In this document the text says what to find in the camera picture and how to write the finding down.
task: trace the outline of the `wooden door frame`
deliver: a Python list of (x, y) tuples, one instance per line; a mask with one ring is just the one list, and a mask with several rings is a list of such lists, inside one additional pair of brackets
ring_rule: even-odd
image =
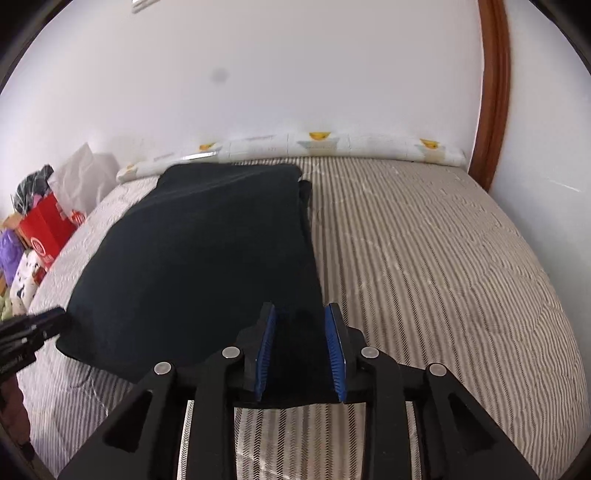
[(499, 163), (511, 91), (511, 43), (503, 0), (478, 0), (484, 73), (480, 118), (469, 174), (488, 191)]

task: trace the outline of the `red box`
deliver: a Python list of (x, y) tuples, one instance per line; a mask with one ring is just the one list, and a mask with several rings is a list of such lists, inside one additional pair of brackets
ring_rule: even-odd
[(52, 193), (27, 214), (19, 227), (46, 268), (52, 265), (76, 230)]

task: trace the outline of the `metal screw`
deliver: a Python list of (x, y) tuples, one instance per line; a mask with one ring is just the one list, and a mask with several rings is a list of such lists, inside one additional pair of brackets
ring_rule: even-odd
[(364, 346), (361, 349), (361, 355), (365, 358), (376, 358), (379, 355), (379, 350), (372, 346)]
[(445, 368), (445, 366), (442, 364), (432, 364), (429, 367), (429, 371), (436, 377), (445, 377), (445, 374), (447, 373), (447, 368)]
[(224, 358), (236, 358), (240, 355), (240, 349), (237, 346), (227, 346), (222, 350), (222, 355)]
[(172, 368), (173, 366), (168, 362), (160, 362), (154, 367), (154, 372), (156, 372), (156, 375), (166, 375)]

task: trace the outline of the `striped mattress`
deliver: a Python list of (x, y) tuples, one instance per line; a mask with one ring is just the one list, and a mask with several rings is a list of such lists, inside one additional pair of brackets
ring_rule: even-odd
[[(542, 480), (558, 478), (590, 433), (583, 366), (532, 250), (462, 170), (355, 158), (295, 158), (311, 180), (310, 220), (325, 303), (399, 363), (441, 362)], [(75, 233), (31, 311), (66, 306), (109, 227), (156, 185), (117, 187)], [(40, 458), (58, 474), (131, 385), (48, 342), (19, 375)], [(414, 476), (420, 466), (408, 405)], [(240, 479), (358, 479), (363, 405), (240, 410)]]

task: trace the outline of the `white wall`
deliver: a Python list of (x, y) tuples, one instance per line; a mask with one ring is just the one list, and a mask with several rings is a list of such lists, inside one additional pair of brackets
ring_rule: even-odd
[(556, 288), (591, 386), (591, 75), (528, 0), (505, 3), (513, 80), (491, 194)]
[(0, 215), (88, 141), (121, 164), (290, 131), (433, 138), (470, 157), (477, 0), (73, 0), (0, 95)]

